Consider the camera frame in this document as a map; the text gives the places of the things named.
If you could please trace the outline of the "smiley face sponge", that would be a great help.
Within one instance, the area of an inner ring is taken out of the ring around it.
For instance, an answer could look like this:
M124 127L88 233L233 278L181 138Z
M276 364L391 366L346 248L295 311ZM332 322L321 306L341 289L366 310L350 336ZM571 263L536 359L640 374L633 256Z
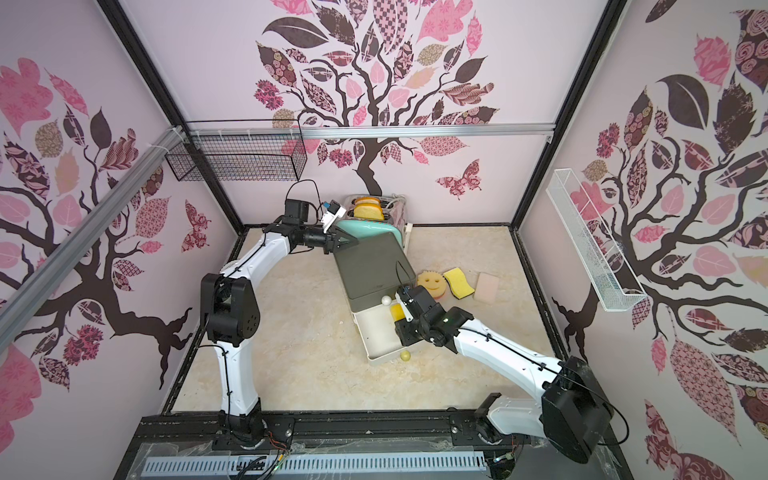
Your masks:
M423 271L417 277L417 284L435 299L442 298L447 291L447 281L442 274L435 271Z

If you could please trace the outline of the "yellow square sponge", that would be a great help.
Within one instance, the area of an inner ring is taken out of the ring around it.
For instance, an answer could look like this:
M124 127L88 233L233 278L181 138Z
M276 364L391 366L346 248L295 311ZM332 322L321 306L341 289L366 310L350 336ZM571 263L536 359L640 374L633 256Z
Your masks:
M394 322L404 320L406 318L404 309L399 303L393 303L390 305L390 313Z

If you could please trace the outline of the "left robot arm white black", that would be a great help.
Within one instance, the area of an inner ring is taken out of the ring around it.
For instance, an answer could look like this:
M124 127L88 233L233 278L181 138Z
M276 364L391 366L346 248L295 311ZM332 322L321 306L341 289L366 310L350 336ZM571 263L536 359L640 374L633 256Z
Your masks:
M321 204L313 225L307 222L310 207L307 201L287 199L284 213L263 229L254 247L201 280L201 321L217 350L222 384L219 424L246 445L261 443L267 429L252 373L252 337L261 321L256 287L298 247L331 254L357 244L354 236L336 226L346 215L341 204L335 200Z

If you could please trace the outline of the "three-drawer storage cabinet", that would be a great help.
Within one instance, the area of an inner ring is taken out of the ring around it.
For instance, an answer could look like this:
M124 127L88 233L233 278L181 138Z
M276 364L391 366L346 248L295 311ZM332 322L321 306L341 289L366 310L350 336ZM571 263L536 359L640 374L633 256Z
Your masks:
M397 303L397 289L416 283L405 251L389 233L363 238L357 246L334 253L334 260L352 315L380 303Z

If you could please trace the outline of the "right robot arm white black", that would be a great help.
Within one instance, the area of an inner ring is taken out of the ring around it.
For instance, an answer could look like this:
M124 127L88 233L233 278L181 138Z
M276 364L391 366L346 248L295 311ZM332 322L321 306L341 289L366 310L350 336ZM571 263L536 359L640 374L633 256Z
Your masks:
M404 312L395 322L402 344L423 341L446 348L486 365L528 394L526 399L489 395L476 411L483 441L541 438L579 464L588 463L602 445L616 408L585 361L528 349L462 308L444 309L422 286L399 287L394 301Z

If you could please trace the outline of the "pink sponge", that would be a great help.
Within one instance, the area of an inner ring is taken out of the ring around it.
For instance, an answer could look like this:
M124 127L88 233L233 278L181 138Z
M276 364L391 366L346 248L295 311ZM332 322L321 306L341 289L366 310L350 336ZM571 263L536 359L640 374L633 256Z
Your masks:
M500 279L494 275L481 272L475 285L473 298L482 303L493 304L499 291Z

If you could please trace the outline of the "yellow green sponge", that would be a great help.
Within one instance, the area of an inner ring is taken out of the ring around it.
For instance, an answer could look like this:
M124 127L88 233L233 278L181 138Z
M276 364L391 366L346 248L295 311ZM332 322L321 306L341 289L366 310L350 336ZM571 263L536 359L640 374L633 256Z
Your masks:
M457 299L462 300L475 293L475 289L470 285L465 272L459 268L452 268L442 274L451 294Z

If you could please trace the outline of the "white drawer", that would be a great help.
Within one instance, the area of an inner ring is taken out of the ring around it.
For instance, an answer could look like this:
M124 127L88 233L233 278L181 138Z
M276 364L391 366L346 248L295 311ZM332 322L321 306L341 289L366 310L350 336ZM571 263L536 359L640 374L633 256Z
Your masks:
M380 303L353 314L367 361L371 365L397 359L407 361L410 358L411 351L397 335L392 307L392 302Z

